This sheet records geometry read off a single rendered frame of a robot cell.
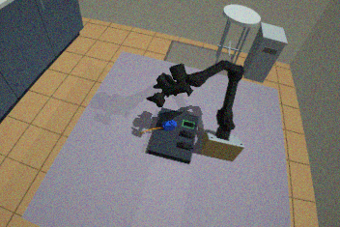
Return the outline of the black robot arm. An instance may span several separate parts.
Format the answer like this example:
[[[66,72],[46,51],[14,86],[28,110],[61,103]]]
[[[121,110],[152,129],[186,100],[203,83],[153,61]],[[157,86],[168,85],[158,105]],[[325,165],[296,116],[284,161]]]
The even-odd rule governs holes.
[[[215,135],[217,138],[229,141],[231,130],[235,128],[232,108],[238,84],[244,73],[243,66],[238,66],[228,61],[220,60],[213,66],[192,74],[186,73],[184,64],[172,66],[169,68],[169,70],[171,71],[173,79],[176,80],[174,85],[176,93],[187,93],[188,96],[190,96],[190,94],[193,92],[190,86],[200,87],[207,81],[208,78],[212,77],[218,72],[222,70],[227,71],[229,82],[222,108],[220,110],[217,109],[215,116],[217,124],[219,125]],[[162,73],[156,79],[156,82],[160,87],[162,87],[161,89],[163,91],[170,88],[172,85],[171,82],[174,81],[171,81],[165,73]]]

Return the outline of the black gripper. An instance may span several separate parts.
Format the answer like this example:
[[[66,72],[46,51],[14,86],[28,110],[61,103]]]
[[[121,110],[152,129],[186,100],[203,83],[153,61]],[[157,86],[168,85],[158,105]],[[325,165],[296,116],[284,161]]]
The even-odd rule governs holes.
[[[171,75],[169,75],[169,74],[166,74],[166,75],[170,78],[171,81],[174,81],[174,82],[171,82],[171,84],[172,84],[172,85],[170,84],[171,87],[166,89],[166,90],[163,90],[161,93],[155,93],[153,96],[147,98],[147,100],[154,102],[157,105],[157,107],[163,106],[163,104],[165,103],[165,99],[164,99],[165,96],[167,98],[169,98],[170,95],[174,95],[174,96],[177,95],[177,93],[175,91],[175,87],[174,87],[175,80],[172,79]],[[158,84],[156,84],[153,87],[155,89],[161,89],[162,88]]]

